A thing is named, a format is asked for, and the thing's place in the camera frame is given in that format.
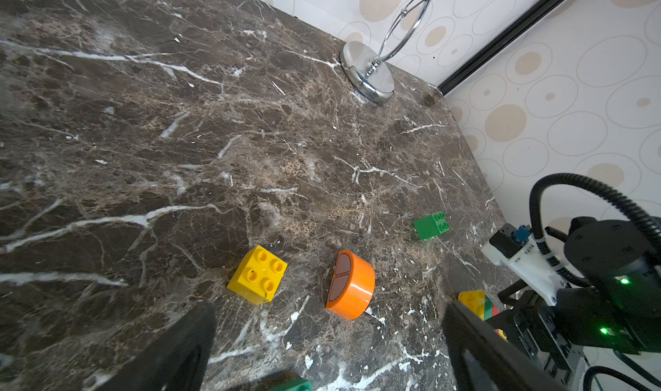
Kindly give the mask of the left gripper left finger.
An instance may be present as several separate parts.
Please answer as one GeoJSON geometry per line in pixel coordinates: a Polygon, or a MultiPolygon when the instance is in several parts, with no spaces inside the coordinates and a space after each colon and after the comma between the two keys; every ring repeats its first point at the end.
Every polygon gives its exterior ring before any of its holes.
{"type": "Polygon", "coordinates": [[[100,390],[199,390],[216,333],[213,305],[196,304],[100,390]]]}

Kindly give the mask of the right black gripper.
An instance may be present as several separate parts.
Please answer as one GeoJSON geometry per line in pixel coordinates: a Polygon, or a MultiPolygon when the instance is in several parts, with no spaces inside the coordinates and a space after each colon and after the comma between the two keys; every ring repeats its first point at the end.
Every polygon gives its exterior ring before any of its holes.
{"type": "MultiPolygon", "coordinates": [[[[585,347],[611,349],[640,373],[640,365],[627,357],[640,354],[640,291],[631,280],[616,282],[608,293],[594,288],[561,289],[554,307],[519,280],[503,289],[499,300],[509,308],[497,316],[497,328],[562,386],[573,379],[585,347]]],[[[588,384],[597,374],[607,374],[631,386],[640,385],[607,367],[587,371],[588,384]]]]}

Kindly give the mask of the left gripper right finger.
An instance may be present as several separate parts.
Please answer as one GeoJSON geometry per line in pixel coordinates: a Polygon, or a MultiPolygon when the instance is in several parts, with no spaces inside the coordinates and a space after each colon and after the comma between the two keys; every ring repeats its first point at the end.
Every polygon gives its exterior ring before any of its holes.
{"type": "Polygon", "coordinates": [[[449,303],[442,329],[459,390],[563,390],[466,306],[449,303]]]}

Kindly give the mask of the yellow square lego back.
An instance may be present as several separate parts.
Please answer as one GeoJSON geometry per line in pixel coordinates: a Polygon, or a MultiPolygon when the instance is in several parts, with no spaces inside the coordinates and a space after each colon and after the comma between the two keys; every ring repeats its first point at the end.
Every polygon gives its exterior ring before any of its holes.
{"type": "Polygon", "coordinates": [[[458,294],[460,303],[469,308],[480,320],[483,320],[486,294],[482,290],[463,291],[458,294]]]}

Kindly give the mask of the green square lego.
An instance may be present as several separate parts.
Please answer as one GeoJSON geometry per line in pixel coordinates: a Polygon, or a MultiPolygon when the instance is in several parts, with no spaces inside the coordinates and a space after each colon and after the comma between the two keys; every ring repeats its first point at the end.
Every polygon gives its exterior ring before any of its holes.
{"type": "Polygon", "coordinates": [[[441,211],[415,220],[413,226],[421,241],[435,238],[450,230],[446,215],[441,211]]]}

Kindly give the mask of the green long lego back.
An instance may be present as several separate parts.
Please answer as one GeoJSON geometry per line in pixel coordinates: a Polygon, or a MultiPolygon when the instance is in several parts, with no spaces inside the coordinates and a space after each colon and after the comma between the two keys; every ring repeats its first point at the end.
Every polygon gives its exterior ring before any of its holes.
{"type": "Polygon", "coordinates": [[[494,308],[491,299],[487,296],[485,298],[485,309],[483,313],[484,316],[483,320],[489,320],[490,318],[493,317],[493,315],[497,315],[498,313],[499,311],[497,310],[497,308],[494,308]]]}

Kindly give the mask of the green long lego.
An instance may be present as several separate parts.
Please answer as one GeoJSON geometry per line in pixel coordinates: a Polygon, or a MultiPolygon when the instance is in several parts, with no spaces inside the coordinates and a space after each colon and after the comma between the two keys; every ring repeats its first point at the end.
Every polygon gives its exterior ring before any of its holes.
{"type": "Polygon", "coordinates": [[[483,320],[489,320],[490,318],[493,317],[493,315],[497,315],[498,313],[499,311],[497,310],[497,308],[494,308],[491,299],[487,296],[485,298],[485,309],[483,313],[484,316],[483,320]]]}
{"type": "Polygon", "coordinates": [[[297,377],[271,388],[270,391],[313,391],[313,386],[305,378],[297,377]]]}

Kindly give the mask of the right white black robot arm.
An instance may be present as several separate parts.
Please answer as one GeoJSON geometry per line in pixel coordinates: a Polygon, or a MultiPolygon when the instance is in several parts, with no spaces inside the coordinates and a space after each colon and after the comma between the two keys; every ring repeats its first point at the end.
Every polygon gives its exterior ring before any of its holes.
{"type": "Polygon", "coordinates": [[[499,293],[505,310],[488,319],[533,361],[568,384],[585,347],[611,349],[634,371],[629,377],[611,368],[590,366],[583,380],[590,389],[608,375],[638,390],[659,380],[633,357],[660,350],[660,220],[617,189],[576,173],[555,173],[537,181],[530,193],[530,223],[506,224],[485,243],[482,253],[494,265],[516,274],[499,293]],[[567,232],[542,221],[546,189],[582,189],[618,210],[618,220],[576,217],[567,232]]]}

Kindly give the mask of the green long lego front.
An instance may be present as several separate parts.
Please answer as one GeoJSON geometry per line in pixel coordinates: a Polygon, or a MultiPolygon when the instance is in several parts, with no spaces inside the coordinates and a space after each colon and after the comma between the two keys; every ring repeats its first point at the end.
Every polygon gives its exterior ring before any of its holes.
{"type": "Polygon", "coordinates": [[[270,391],[313,391],[313,386],[305,378],[297,377],[271,388],[270,391]]]}

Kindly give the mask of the orange round lego piece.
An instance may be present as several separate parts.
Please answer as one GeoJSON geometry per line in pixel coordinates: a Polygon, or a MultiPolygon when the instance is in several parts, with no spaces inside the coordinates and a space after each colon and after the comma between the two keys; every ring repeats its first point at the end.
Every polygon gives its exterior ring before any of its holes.
{"type": "Polygon", "coordinates": [[[352,251],[337,256],[325,308],[344,320],[360,317],[375,292],[375,270],[352,251]]]}

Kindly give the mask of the chrome hook stand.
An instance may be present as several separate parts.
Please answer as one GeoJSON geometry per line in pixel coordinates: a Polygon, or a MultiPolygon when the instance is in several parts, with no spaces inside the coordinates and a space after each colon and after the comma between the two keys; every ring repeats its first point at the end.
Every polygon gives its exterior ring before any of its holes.
{"type": "Polygon", "coordinates": [[[423,21],[431,1],[410,0],[406,3],[394,18],[378,52],[360,41],[348,41],[344,44],[339,53],[339,61],[344,74],[353,87],[369,101],[383,104],[394,95],[394,77],[386,62],[398,54],[411,39],[423,21]],[[385,47],[395,29],[408,15],[415,11],[418,12],[416,20],[395,48],[390,52],[386,52],[385,47]]]}

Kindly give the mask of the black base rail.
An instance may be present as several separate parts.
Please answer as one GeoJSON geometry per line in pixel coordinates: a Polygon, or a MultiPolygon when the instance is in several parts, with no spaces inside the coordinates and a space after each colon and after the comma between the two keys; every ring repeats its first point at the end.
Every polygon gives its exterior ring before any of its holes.
{"type": "MultiPolygon", "coordinates": [[[[660,354],[642,352],[640,355],[628,355],[637,365],[650,375],[660,380],[660,354]]],[[[660,387],[649,382],[628,365],[619,359],[610,349],[585,347],[583,355],[579,358],[578,367],[573,379],[567,385],[569,390],[582,390],[585,372],[590,367],[603,366],[618,371],[632,378],[650,390],[659,390],[660,387]]],[[[630,384],[607,374],[597,374],[593,379],[591,390],[635,390],[630,384]]]]}

